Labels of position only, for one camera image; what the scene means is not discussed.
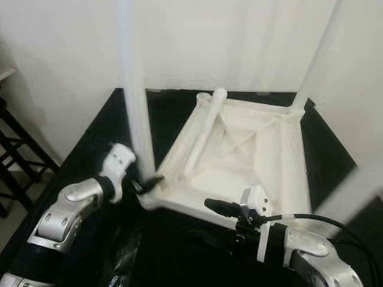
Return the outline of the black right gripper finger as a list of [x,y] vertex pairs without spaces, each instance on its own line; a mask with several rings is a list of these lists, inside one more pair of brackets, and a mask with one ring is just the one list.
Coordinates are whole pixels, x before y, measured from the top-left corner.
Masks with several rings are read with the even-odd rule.
[[219,199],[205,199],[203,205],[225,218],[237,218],[238,221],[240,221],[240,219],[247,217],[243,205],[240,203],[227,202]]

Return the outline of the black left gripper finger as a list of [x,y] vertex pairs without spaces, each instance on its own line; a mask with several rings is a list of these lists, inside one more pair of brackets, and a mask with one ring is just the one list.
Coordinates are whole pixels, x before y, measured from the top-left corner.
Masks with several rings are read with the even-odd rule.
[[153,176],[145,181],[136,181],[136,194],[142,195],[150,193],[158,184],[165,179],[164,176],[158,175]]

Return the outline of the white plastic table top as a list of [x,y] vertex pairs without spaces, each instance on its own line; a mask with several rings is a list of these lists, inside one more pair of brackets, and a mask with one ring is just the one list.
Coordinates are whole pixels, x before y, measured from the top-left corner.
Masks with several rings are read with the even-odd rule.
[[260,184],[272,213],[309,213],[308,172],[301,120],[289,106],[227,97],[191,175],[184,166],[209,110],[212,93],[195,95],[194,109],[162,159],[165,179],[139,195],[148,210],[165,208],[232,229],[235,219],[208,210],[205,199],[240,202],[244,189]]

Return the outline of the white plastic table leg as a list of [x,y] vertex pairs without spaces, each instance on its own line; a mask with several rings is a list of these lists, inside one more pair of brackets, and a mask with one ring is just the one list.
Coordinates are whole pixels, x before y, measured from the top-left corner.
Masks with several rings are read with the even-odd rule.
[[117,0],[118,55],[122,71],[130,139],[143,181],[155,175],[156,164],[151,141],[150,115],[144,85],[141,44],[138,35],[135,0]]
[[225,90],[225,88],[216,88],[216,90],[214,90],[209,103],[208,113],[203,121],[202,128],[197,135],[197,139],[195,139],[194,146],[191,150],[188,161],[186,162],[186,166],[184,166],[184,175],[191,175],[197,165],[197,162],[202,156],[205,145],[207,145],[211,129],[214,125],[214,121],[221,112],[221,107],[226,99],[227,90]]
[[314,211],[347,224],[373,200],[383,199],[383,156],[362,162]]
[[348,0],[336,0],[334,3],[332,12],[329,14],[329,19],[324,27],[320,41],[318,42],[317,49],[312,55],[310,64],[306,70],[304,79],[299,84],[296,97],[293,99],[293,103],[289,106],[289,113],[304,113],[306,103],[309,97],[314,94],[311,90],[311,84],[320,78],[321,68],[323,65],[322,56],[325,52],[328,52],[333,45],[336,34],[339,30],[339,14],[345,8]]

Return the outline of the clear plastic wrap piece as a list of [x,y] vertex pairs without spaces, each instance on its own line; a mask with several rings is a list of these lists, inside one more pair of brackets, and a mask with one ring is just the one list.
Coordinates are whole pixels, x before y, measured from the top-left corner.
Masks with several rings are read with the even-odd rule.
[[115,278],[118,287],[131,287],[136,271],[136,260],[142,242],[142,231],[132,231],[121,249],[118,268],[115,268]]

